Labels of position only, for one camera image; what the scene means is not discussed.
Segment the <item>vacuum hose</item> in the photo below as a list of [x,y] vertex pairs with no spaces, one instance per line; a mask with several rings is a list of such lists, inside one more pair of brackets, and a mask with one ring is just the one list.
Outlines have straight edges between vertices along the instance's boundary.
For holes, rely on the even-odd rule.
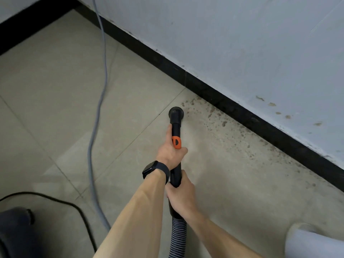
[[[174,148],[180,149],[182,141],[180,139],[180,127],[184,112],[180,107],[173,107],[169,111],[170,123],[172,124],[172,142]],[[174,187],[178,187],[182,181],[182,165],[171,170],[170,183]],[[171,203],[170,214],[172,215],[172,237],[169,258],[183,258],[185,254],[185,246],[187,244],[187,223],[183,217],[178,214]]]

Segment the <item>black cable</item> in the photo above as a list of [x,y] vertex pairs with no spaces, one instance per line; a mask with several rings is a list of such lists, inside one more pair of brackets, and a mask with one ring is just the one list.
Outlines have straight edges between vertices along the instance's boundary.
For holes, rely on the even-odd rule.
[[2,200],[5,200],[5,199],[7,199],[7,198],[9,198],[11,196],[15,196],[15,195],[38,195],[38,196],[44,197],[46,199],[49,199],[51,201],[58,202],[58,203],[61,203],[61,204],[65,204],[65,205],[70,205],[70,206],[74,207],[76,210],[78,210],[81,218],[84,221],[84,224],[85,224],[85,227],[86,227],[86,230],[87,230],[87,233],[88,233],[88,237],[89,237],[89,239],[91,240],[91,243],[92,243],[92,247],[93,247],[94,253],[97,251],[96,241],[94,240],[94,237],[93,237],[91,228],[90,228],[90,226],[88,224],[87,218],[86,218],[84,212],[77,205],[75,205],[73,203],[70,203],[70,202],[66,202],[66,201],[62,201],[62,200],[56,199],[56,198],[51,197],[49,195],[45,195],[45,194],[41,194],[41,193],[36,193],[36,192],[25,192],[25,191],[24,192],[17,192],[17,193],[13,193],[13,194],[7,195],[7,196],[1,198],[0,202]]

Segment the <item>dirt stain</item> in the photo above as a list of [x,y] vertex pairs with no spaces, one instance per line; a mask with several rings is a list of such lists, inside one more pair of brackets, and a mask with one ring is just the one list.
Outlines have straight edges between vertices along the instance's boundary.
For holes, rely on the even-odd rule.
[[260,99],[261,101],[265,101],[265,99],[258,97],[257,95],[256,95],[256,99]]

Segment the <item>dirty floor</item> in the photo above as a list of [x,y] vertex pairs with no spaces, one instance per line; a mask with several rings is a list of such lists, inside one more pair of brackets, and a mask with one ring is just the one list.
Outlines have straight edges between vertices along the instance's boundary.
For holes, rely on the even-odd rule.
[[[266,258],[283,257],[296,221],[344,240],[344,194],[223,112],[107,39],[109,87],[93,150],[99,200],[113,223],[142,182],[169,122],[182,107],[182,163],[200,209]],[[86,150],[103,85],[101,33],[75,11],[0,56],[0,197],[37,191],[72,201],[100,244],[106,233],[90,199]],[[92,257],[78,213],[36,196],[0,203],[37,216],[47,257]],[[159,257],[167,257],[165,200]],[[191,230],[187,257],[209,257]]]

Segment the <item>forearm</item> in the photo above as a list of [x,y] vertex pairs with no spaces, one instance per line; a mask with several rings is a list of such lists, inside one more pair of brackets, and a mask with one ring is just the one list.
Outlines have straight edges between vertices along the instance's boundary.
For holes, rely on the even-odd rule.
[[120,213],[94,258],[158,256],[166,175],[154,170],[147,175]]
[[198,211],[186,221],[213,258],[262,258]]

